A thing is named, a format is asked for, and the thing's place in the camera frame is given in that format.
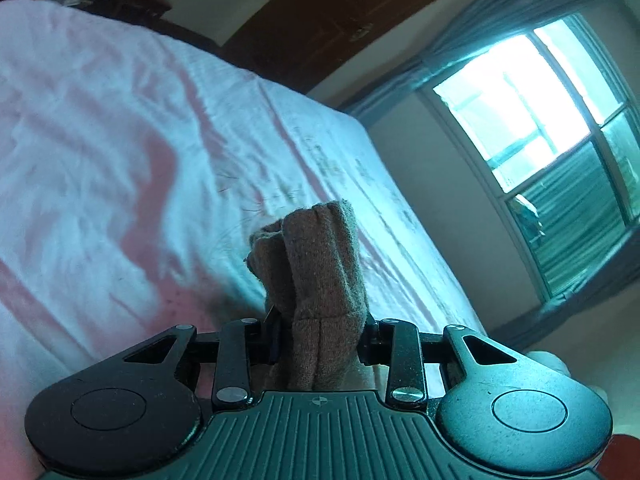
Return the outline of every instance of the red object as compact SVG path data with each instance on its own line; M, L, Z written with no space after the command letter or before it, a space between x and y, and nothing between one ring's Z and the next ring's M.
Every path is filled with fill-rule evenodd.
M596 471L605 480L640 480L640 440L624 434L611 437Z

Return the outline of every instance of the ribbed panel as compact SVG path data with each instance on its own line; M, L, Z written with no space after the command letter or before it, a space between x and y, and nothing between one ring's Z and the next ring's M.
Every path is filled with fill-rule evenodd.
M452 453L421 414L373 392L267 392L257 406L217 414L172 464L138 480L489 480ZM576 480L596 480L583 472ZM47 474L42 480L63 480Z

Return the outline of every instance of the window pane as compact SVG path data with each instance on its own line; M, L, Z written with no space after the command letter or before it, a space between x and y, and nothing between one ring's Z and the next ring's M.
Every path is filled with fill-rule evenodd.
M562 20L538 28L535 33L558 60L598 124L622 104L609 87L602 71Z
M434 88L505 191L589 134L551 67L526 38L503 41Z
M602 129L625 179L633 216L640 215L640 139L638 114L626 110Z
M625 231L613 189L591 143L509 206L551 294L583 278Z

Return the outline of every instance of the wrinkled sheet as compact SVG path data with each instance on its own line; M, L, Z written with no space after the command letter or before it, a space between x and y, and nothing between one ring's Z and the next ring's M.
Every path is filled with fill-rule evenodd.
M334 198L376 318L482 330L356 120L144 28L1 3L0 478L42 471L22 421L49 384L173 324L263 316L249 234Z

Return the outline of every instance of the brown cloth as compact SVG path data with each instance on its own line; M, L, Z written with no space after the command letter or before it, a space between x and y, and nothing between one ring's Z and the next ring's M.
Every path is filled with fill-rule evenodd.
M267 308L278 309L284 322L280 361L264 388L337 390L347 373L373 384L356 355L369 305L351 205L296 210L250 243L247 266L267 291Z

